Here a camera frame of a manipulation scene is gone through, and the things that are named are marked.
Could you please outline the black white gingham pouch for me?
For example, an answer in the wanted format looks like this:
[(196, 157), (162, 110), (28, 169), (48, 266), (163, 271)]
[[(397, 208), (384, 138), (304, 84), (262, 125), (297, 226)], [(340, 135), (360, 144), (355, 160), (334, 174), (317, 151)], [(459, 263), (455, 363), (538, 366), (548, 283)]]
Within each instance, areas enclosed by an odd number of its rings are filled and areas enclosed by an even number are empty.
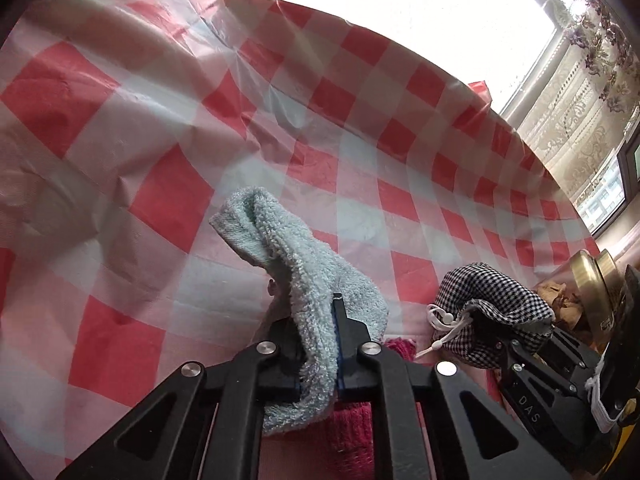
[(554, 320), (536, 292), (486, 263), (469, 263), (442, 279), (427, 306), (433, 341), (416, 357), (447, 351), (472, 367), (498, 368), (501, 341), (515, 339), (534, 354), (550, 339)]

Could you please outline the light blue towel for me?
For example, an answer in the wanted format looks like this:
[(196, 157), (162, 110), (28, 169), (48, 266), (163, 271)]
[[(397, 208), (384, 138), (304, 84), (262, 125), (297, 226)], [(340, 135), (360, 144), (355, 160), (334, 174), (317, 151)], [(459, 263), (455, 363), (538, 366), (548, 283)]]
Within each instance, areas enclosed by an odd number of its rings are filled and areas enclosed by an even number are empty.
[(338, 373), (333, 296), (342, 295), (347, 316), (367, 326), (370, 337), (380, 341), (390, 309), (378, 286), (315, 238), (306, 223), (265, 188), (235, 191), (209, 224), (234, 252), (264, 269), (277, 286), (258, 333), (263, 335), (270, 322), (288, 315), (306, 353), (299, 372), (300, 399), (267, 406), (264, 434), (302, 429), (326, 418), (334, 403)]

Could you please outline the magenta knitted hat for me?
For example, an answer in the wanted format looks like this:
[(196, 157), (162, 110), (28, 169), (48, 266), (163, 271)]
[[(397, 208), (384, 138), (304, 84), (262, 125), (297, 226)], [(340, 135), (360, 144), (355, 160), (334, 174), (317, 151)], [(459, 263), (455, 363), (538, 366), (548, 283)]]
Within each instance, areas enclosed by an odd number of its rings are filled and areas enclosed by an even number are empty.
[(335, 403), (326, 420), (330, 466), (339, 479), (376, 478), (376, 437), (372, 406)]

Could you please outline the gold lidded snack jar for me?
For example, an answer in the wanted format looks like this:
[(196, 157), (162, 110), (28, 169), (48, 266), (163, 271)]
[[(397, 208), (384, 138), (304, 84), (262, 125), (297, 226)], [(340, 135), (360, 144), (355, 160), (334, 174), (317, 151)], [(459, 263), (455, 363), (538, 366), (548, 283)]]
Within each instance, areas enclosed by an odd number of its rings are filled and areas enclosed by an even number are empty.
[(534, 291), (550, 306), (555, 325), (602, 353), (610, 341), (623, 278), (605, 249), (581, 250), (539, 282)]

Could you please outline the red white checkered tablecloth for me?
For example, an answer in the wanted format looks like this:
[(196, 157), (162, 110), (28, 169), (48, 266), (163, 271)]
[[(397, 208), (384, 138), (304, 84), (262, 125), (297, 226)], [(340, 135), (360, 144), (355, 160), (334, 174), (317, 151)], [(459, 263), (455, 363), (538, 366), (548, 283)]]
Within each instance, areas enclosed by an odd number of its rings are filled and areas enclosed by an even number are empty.
[(533, 285), (596, 243), (466, 84), (271, 0), (36, 0), (1, 49), (1, 429), (52, 479), (180, 364), (253, 338), (268, 278), (209, 225), (261, 186), (427, 344), (451, 269)]

